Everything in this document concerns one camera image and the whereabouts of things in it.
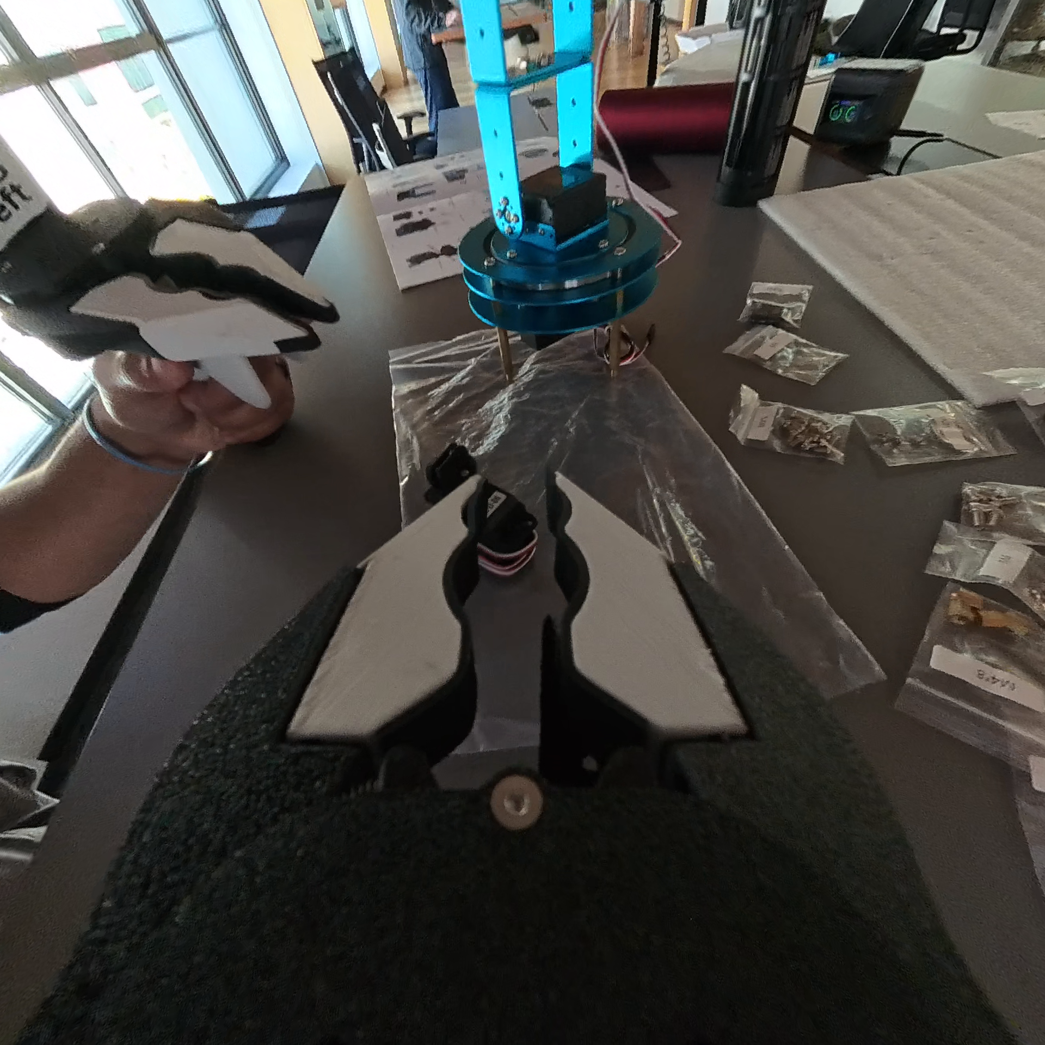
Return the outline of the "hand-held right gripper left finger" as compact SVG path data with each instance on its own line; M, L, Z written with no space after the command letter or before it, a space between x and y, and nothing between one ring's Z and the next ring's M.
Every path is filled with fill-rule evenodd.
M468 477L359 565L287 742L350 746L375 772L396 747L434 766L468 737L477 665L465 606L483 518L483 480Z

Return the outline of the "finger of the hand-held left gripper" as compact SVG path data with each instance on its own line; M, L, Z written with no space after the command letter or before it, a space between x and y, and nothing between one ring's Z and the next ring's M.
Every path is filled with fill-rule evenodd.
M238 324L332 324L336 306L295 268L210 204L150 204L150 261L175 288L150 320L237 316Z
M300 352L319 345L306 326L247 299L171 291L143 276L122 276L84 294L72 315L124 323L164 359Z

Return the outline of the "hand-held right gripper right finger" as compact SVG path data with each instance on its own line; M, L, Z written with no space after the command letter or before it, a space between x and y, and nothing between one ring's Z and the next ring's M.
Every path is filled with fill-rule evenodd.
M747 740L680 568L561 472L545 517L564 607L542 629L542 777L670 782L680 746Z

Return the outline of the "black servo motor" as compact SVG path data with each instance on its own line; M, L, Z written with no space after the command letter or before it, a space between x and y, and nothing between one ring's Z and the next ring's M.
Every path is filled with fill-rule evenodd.
M425 466L429 506L445 500L470 477L477 477L477 460L451 441ZM519 574L532 562L538 545L536 517L512 493L485 482L486 514L477 542L480 568L500 578Z

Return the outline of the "person's left forearm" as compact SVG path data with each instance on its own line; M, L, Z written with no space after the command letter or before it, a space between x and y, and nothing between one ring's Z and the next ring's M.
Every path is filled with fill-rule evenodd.
M185 477L102 444L87 411L43 465L2 488L1 632L92 591L163 514Z

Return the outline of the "dark grey desk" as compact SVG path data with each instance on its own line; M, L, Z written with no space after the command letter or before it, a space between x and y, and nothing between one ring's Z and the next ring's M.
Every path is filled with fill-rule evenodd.
M403 522L390 353L475 333L460 277L400 294L368 190L308 275L340 321L271 447L223 451L65 773L5 926L11 1043L1043 1043L1043 895L1012 769L895 697L940 593L923 574L962 477L745 450L726 425L748 283L814 277L851 359L823 409L942 389L759 211L670 161L684 245L626 319L884 680L826 698L686 578L749 738L670 782L542 777L554 538L465 611L480 722L522 739L377 786L358 749L285 738L353 574Z

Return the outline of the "person's left hand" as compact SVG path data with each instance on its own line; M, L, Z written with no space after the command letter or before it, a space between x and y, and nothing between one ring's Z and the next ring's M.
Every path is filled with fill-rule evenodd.
M187 362L104 352L93 361L96 390L87 411L102 441L141 465L182 472L208 452L263 444L291 421L294 385L285 359L250 359L268 392L256 408L215 380L198 380Z

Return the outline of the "large clear plastic bag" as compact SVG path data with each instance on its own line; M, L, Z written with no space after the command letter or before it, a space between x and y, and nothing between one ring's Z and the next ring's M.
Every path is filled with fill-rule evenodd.
M817 690L817 711L884 680L660 372L638 359L610 379L603 366L589 334L522 349L512 385L491 333L392 351L403 522L451 441L533 510L545 509L545 470L561 472L751 620Z

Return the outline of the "large window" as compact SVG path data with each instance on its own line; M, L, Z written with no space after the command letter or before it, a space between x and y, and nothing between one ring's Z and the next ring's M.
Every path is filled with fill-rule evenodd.
M2 2L2 144L59 211L271 195L293 169L259 2Z

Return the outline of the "black office chair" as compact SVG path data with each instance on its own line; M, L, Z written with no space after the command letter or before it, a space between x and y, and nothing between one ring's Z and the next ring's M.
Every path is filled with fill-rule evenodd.
M411 122L425 112L408 112L408 133L402 134L396 117L376 93L353 48L328 59L315 60L312 66L349 136L359 175L394 170L436 157L435 135L410 132Z
M841 30L831 29L828 54L839 59L966 56L986 32L996 1L864 1Z

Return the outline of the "assembly instruction manual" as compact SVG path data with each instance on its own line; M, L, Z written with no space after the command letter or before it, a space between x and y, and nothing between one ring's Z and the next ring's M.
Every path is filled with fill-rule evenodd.
M519 198L489 194L482 150L366 178L399 291L462 277L483 300L649 299L674 211L602 160L561 163L550 138L517 150Z

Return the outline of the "pile of small screw bags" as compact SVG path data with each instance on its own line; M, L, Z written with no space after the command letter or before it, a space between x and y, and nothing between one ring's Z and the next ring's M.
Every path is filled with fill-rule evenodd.
M853 425L887 466L1009 456L1000 426L963 400L816 411L741 385L729 429L746 446L842 464ZM1012 769L1017 817L1043 885L1043 489L963 482L924 567L946 581L895 705Z

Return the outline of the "maroon cloth roll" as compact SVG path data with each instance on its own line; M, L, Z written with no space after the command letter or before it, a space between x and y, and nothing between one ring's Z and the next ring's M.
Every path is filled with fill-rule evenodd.
M628 159L721 153L734 93L733 82L608 90L599 113Z

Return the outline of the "white foam sheet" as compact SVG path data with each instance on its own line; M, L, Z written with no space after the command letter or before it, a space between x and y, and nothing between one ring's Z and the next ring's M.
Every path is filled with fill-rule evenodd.
M1044 154L771 198L760 209L975 407L1043 373Z

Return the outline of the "black power station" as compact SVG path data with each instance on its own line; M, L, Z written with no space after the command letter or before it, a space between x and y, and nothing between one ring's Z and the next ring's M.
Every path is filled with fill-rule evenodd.
M838 59L813 137L831 145L883 145L898 134L918 92L921 59Z

